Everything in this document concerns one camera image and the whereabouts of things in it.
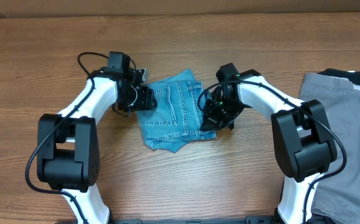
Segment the light blue denim jeans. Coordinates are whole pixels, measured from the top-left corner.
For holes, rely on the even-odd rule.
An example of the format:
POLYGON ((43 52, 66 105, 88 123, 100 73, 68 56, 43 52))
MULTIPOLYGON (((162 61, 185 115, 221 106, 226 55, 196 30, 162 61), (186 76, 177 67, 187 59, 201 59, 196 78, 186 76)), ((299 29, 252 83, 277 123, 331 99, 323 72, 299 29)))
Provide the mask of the light blue denim jeans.
POLYGON ((136 117, 149 148, 175 153, 191 141, 216 138, 215 131, 201 131, 202 111, 197 100, 204 89, 190 69, 148 87, 154 91, 158 106, 137 111, 136 117))

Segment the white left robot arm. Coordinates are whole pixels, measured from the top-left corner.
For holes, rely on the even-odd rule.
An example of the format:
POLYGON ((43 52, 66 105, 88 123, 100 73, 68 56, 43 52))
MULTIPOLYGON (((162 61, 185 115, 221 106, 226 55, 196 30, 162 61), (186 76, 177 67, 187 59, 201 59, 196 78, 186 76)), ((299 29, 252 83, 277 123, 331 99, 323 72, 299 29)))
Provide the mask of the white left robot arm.
POLYGON ((89 74, 68 107, 39 119, 37 147, 28 162, 36 162, 37 177, 49 185, 48 194, 66 199, 77 223, 113 223, 97 187, 97 124, 114 104, 126 113, 157 107, 147 78, 145 69, 102 67, 89 74))

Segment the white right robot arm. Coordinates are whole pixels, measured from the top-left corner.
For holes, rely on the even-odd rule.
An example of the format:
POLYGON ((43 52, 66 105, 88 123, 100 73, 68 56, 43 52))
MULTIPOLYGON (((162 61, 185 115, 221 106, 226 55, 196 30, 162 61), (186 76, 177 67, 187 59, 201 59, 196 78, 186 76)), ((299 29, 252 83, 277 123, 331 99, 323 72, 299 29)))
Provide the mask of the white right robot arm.
POLYGON ((275 158, 285 176, 274 215, 248 217, 246 223, 331 223, 311 211, 318 182, 337 158, 323 105, 282 93, 255 70, 240 73, 228 64, 216 77, 197 99, 201 130, 233 129, 244 109, 255 109, 271 122, 275 158))

